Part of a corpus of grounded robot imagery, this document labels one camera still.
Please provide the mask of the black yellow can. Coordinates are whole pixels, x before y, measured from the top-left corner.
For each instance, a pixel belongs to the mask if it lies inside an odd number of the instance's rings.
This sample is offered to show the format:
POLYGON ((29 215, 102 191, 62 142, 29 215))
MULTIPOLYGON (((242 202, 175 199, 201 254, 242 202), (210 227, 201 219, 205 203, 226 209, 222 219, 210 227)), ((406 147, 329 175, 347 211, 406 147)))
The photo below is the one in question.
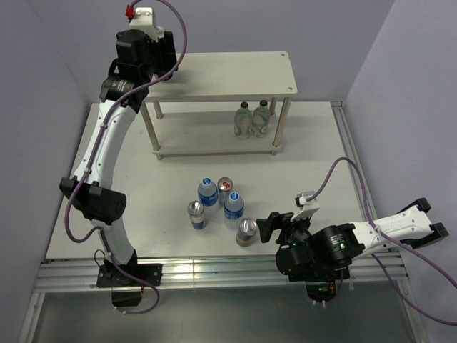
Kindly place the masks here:
POLYGON ((248 247, 253 244, 258 232, 258 226, 254 219, 242 219, 236 233, 236 243, 241 247, 248 247))

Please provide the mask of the blue label water bottle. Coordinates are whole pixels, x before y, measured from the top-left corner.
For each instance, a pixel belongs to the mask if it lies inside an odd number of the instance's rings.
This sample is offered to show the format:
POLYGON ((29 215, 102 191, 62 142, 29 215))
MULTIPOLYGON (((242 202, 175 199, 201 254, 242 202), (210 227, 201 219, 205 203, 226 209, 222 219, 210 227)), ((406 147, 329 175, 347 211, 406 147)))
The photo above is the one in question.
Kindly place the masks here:
POLYGON ((224 222, 229 229, 237 229, 245 210, 245 203, 238 192, 231 192, 224 202, 224 222))
POLYGON ((212 207, 218 202, 218 188, 209 177, 203 178, 199 184, 198 196, 205 207, 212 207))

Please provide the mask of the red tab silver can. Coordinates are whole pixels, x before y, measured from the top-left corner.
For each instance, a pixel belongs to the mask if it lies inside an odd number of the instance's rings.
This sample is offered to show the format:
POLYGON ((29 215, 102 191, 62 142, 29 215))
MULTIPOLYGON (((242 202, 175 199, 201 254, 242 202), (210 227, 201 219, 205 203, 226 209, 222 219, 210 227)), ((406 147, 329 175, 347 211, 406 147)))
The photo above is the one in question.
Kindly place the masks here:
POLYGON ((219 205, 222 207, 225 202, 225 198, 232 192, 233 190, 233 181, 229 177, 221 177, 217 182, 218 187, 218 200, 219 205))

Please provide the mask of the blue silver energy can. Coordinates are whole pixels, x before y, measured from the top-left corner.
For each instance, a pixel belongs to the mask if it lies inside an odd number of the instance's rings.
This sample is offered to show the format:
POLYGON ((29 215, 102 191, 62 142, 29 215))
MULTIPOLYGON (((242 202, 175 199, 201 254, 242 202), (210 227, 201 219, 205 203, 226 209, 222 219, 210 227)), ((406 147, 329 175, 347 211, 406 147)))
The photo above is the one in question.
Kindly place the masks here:
POLYGON ((203 229, 206 226, 204 205, 200 201, 192 201, 187 206, 187 212, 194 229, 203 229))

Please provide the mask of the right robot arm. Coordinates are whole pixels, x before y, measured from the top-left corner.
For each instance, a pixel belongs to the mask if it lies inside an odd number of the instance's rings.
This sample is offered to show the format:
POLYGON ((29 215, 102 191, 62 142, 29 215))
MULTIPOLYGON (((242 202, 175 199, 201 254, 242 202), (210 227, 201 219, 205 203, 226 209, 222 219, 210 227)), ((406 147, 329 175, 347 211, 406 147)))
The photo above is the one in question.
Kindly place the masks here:
POLYGON ((442 223, 432 223, 427 213, 431 205, 417 199, 393 216, 374 223, 349 222, 309 231, 312 216, 319 210, 317 201, 296 197, 295 213, 272 212, 256 224, 263 243, 279 230, 276 266, 291 282, 331 282, 348 279, 348 266, 365 257, 395 247, 395 241, 412 249, 426 247, 448 236, 442 223))

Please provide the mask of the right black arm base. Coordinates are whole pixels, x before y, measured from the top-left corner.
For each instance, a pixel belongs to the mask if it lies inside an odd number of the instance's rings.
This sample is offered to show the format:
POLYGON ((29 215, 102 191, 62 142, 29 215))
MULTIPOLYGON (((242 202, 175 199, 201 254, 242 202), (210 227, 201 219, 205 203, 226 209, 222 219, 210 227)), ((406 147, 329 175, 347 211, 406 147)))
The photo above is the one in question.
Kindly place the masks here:
POLYGON ((312 302, 327 305, 338 294, 338 286, 335 281, 323 284, 306 284, 306 293, 312 302))

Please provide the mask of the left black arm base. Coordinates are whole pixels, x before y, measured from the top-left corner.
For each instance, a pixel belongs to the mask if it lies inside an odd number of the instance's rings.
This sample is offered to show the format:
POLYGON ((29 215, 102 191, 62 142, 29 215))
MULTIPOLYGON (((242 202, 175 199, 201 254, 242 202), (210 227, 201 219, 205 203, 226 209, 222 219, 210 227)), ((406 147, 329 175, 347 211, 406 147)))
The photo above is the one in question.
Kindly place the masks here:
POLYGON ((154 309, 160 301, 156 287, 161 283, 162 269, 162 264, 137 264, 120 272, 114 265, 105 264, 99 267, 96 287, 111 289, 111 303, 125 310, 140 305, 145 288, 151 287, 156 293, 154 309))

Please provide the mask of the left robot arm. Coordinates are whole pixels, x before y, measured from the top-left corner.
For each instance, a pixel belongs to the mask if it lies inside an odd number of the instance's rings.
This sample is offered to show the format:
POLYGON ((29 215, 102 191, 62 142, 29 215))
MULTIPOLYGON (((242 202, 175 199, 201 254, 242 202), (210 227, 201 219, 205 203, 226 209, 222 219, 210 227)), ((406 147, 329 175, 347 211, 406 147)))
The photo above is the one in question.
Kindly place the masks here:
POLYGON ((138 279, 139 267, 131 263, 136 252, 126 235, 123 213, 126 195, 114 191, 114 169, 132 122, 149 93, 151 81, 172 77, 176 66, 173 34, 165 31, 158 39, 138 29, 116 35, 117 57, 111 62, 108 76, 101 85, 99 112, 89 145, 72 177, 64 177, 59 188, 68 199, 64 226, 69 239, 85 242, 90 236, 75 237, 70 230, 72 208, 91 222, 91 233, 101 237, 107 260, 117 263, 114 278, 122 285, 138 279))

